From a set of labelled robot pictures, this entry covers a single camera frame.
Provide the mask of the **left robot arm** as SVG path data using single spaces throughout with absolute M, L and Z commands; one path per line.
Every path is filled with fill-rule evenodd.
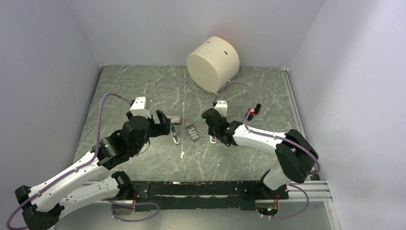
M 96 201 L 124 200 L 133 195 L 133 183 L 124 171 L 100 182 L 86 183 L 141 153 L 150 138 L 170 134 L 171 120 L 161 110 L 156 123 L 148 110 L 130 111 L 122 129 L 97 140 L 81 159 L 53 178 L 33 187 L 21 186 L 15 195 L 26 229 L 47 230 L 61 218 Z

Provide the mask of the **white red staple box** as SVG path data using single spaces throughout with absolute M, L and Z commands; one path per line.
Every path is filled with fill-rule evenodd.
M 169 119 L 175 125 L 180 125 L 181 124 L 181 117 L 180 116 L 169 116 Z

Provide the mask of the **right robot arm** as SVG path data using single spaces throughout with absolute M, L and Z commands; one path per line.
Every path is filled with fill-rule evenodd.
M 226 146 L 247 146 L 274 153 L 279 166 L 267 171 L 258 186 L 263 198 L 271 198 L 279 187 L 289 182 L 302 184 L 313 168 L 319 169 L 318 154 L 296 129 L 287 133 L 252 128 L 242 122 L 227 122 L 216 109 L 202 114 L 209 134 Z

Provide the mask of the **staple tray with staples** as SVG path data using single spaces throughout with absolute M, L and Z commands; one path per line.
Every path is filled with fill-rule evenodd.
M 197 141 L 200 138 L 194 125 L 187 126 L 186 130 L 193 141 Z

